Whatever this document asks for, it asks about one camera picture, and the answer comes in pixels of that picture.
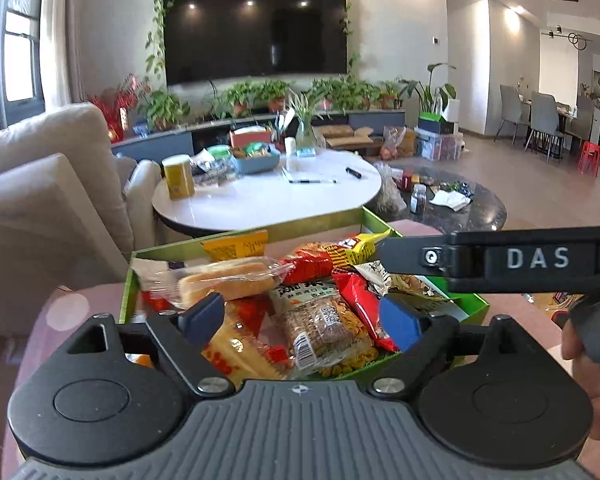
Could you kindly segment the person's right hand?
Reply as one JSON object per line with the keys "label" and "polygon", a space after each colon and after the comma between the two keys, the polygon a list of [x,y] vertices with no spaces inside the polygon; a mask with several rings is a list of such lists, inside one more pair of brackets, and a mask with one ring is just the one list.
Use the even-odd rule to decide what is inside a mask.
{"label": "person's right hand", "polygon": [[570,321],[562,329],[562,357],[571,362],[574,380],[590,397],[594,412],[591,438],[600,441],[600,363],[593,362],[585,354],[582,341]]}

